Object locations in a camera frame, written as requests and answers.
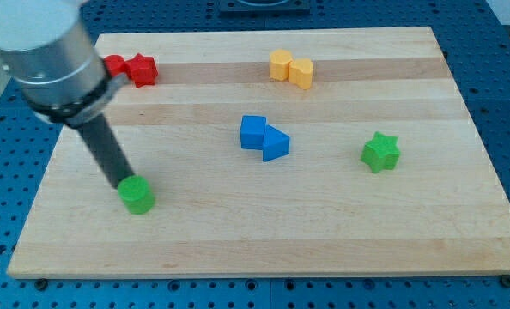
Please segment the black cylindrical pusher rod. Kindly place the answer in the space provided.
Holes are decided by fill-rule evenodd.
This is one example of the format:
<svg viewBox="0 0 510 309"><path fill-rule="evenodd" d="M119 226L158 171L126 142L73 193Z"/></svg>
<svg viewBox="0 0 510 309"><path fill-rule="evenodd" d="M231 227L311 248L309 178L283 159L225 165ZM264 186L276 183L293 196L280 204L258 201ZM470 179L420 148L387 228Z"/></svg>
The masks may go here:
<svg viewBox="0 0 510 309"><path fill-rule="evenodd" d="M113 189L117 189L123 179L134 174L103 114L78 126L76 131Z"/></svg>

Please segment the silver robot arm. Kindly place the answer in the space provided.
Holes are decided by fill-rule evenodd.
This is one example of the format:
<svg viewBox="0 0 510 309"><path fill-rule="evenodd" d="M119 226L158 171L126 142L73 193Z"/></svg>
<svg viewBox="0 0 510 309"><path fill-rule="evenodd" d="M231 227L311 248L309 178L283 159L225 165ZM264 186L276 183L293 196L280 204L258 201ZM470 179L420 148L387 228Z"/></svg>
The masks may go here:
<svg viewBox="0 0 510 309"><path fill-rule="evenodd" d="M80 1L0 0L0 58L34 113L78 134L107 181L133 170L103 114L127 76L112 76L83 25Z"/></svg>

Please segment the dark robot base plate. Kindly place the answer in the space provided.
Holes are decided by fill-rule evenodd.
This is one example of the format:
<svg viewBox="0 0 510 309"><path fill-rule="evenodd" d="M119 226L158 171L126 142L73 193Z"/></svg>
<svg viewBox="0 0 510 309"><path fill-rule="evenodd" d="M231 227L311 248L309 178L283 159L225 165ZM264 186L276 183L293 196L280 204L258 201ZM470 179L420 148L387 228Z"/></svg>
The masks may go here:
<svg viewBox="0 0 510 309"><path fill-rule="evenodd" d="M220 15L306 13L310 0L220 0Z"/></svg>

